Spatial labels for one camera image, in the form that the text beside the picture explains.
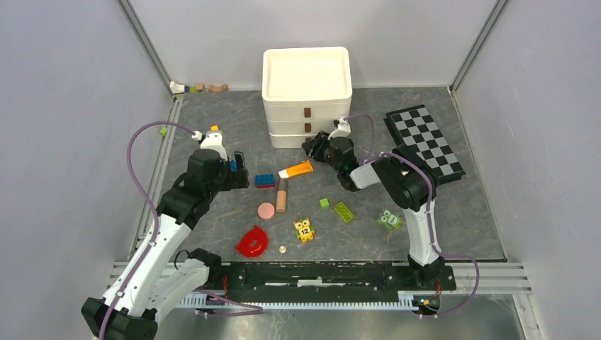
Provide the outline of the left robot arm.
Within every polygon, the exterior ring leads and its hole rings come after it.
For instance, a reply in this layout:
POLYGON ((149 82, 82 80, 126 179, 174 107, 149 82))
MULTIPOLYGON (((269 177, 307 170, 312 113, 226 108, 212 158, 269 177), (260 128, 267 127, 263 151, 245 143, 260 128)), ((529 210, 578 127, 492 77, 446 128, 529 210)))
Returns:
POLYGON ((192 251, 167 279, 159 277, 217 194, 248 185, 242 152, 228 159, 197 149, 186 172, 162 195, 157 220, 125 270, 102 297, 90 297, 82 306, 92 334, 98 339, 153 339, 162 320, 193 289, 217 287, 223 279, 220 257, 202 249, 192 251))

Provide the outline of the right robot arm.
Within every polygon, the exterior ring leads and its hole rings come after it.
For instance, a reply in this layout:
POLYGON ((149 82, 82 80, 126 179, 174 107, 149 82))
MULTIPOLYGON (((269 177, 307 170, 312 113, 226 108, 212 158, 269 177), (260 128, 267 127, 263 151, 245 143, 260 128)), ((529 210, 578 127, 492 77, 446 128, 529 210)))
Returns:
POLYGON ((434 284, 444 268, 433 214, 437 180, 417 152, 400 144, 360 165, 350 138, 330 137, 323 131, 305 141, 302 148, 309 158, 329 165, 348 191, 356 192, 378 183, 383 185, 392 201, 403 210, 407 222, 410 282, 419 289, 434 284))

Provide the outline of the orange cream tube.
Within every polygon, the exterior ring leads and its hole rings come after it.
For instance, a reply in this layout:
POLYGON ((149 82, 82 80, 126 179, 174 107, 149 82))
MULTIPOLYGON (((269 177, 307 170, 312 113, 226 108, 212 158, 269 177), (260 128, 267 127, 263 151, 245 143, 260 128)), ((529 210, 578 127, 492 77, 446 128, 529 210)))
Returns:
POLYGON ((279 178, 280 179, 289 179, 289 178, 293 178, 295 176, 299 176, 302 174, 307 174, 310 172, 313 172, 313 166, 310 163, 309 160, 303 161, 299 164, 296 164, 294 166, 290 166, 286 169, 280 170, 278 172, 279 178))

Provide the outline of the white three-drawer organizer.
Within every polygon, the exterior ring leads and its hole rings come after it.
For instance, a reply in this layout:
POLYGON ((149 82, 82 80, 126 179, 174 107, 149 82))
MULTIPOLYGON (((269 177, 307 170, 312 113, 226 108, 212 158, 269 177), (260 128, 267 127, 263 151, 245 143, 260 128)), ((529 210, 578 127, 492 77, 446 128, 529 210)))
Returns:
POLYGON ((263 54, 262 100, 271 145, 300 148, 319 131, 334 130, 352 103, 345 47, 270 49, 263 54))

